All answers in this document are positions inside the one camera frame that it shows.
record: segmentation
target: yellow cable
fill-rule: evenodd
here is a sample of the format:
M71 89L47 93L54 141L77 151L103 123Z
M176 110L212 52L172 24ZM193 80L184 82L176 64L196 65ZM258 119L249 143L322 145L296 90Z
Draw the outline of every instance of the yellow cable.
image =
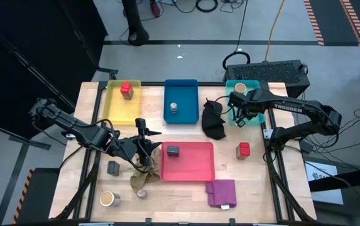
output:
M272 29L270 29L268 47L266 48L266 54L265 54L265 61L266 61L266 59L267 59L267 57L268 57L270 40L272 39L273 29L275 28L276 21L278 21L278 17L279 17L279 14L280 14L281 9L282 9L282 7L283 7L283 3L285 3L285 0L282 0L282 1L281 1L280 8L279 8L279 10L278 10L278 14L276 15L276 18L275 18L275 22L274 22L273 25L272 25Z

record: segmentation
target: beige cloth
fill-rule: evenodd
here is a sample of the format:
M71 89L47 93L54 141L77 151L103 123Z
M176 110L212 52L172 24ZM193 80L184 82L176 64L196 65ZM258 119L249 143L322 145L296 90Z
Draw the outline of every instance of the beige cloth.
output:
M151 183L160 180L160 148L153 150L150 158L152 159L153 166L149 173L140 173L138 170L135 170L134 175L131 176L130 183L135 193L142 189L145 183ZM135 165L141 166L139 158L137 158Z

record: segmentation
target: hazard stripe tape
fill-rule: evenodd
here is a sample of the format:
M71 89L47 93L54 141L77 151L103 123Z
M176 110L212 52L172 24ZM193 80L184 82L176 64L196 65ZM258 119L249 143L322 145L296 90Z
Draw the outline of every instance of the hazard stripe tape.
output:
M319 45L324 45L324 39L320 32L320 28L318 26L317 18L314 15L314 11L312 10L312 6L310 0L304 0L305 9L307 10L308 17L310 18L312 29L314 29L315 37L317 38Z
M28 192L30 180L31 180L31 177L33 176L33 173L35 172L35 169L36 168L32 168L29 170L28 177L26 178L25 185L23 186L21 198L19 199L18 206L16 207L16 210L15 210L14 218L12 219L12 224L16 224L16 222L18 221L19 213L22 209L23 201L25 200L25 195Z
M350 26L356 35L357 41L360 45L360 19L357 17L357 14L350 3L350 0L340 0L343 10L346 14L347 19L350 22Z

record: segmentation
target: concrete floor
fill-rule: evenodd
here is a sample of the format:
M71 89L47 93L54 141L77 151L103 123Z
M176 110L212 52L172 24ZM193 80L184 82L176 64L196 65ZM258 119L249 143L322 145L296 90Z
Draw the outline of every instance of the concrete floor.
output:
M194 1L179 0L178 7L192 9ZM95 0L109 36L106 40L119 40L127 28L121 4L112 0ZM205 7L210 2L203 1ZM280 1L249 0L242 40L267 40ZM194 11L182 14L173 6L164 5L164 15L145 21L145 29L151 40L236 40L238 38L243 7L234 13L216 10L212 13ZM139 5L142 18L150 18L149 2ZM286 1L273 34L273 40L315 41L314 32L303 1ZM241 45L251 55L251 62L262 62L266 46ZM103 48L100 66L119 70L118 79L136 78L142 81L164 81L168 78L196 78L199 81L221 81L224 70L221 66L225 56L234 51L235 45L106 45ZM352 119L354 109L360 108L360 47L328 46L271 46L268 60L299 59L309 67L311 86L306 99L318 100L333 106L343 115L343 122ZM228 64L244 63L243 57L234 57ZM107 80L105 73L96 72L93 81ZM49 128L48 132L60 140L60 129ZM16 188L10 201L4 224L10 223L25 178L30 168L56 168L62 161L64 147L39 134L36 141L52 144L49 151L30 147ZM341 135L335 148L360 142L360 123ZM18 156L20 144L8 141L0 133L0 202ZM360 164L360 146L336 151L335 156L352 164ZM321 222L360 225L360 219L348 218L333 213L318 211Z

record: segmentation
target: shoe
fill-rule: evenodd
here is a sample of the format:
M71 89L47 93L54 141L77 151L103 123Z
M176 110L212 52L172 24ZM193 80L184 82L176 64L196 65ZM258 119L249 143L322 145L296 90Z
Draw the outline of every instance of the shoe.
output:
M160 16L160 8L155 1L150 2L150 9L156 18Z

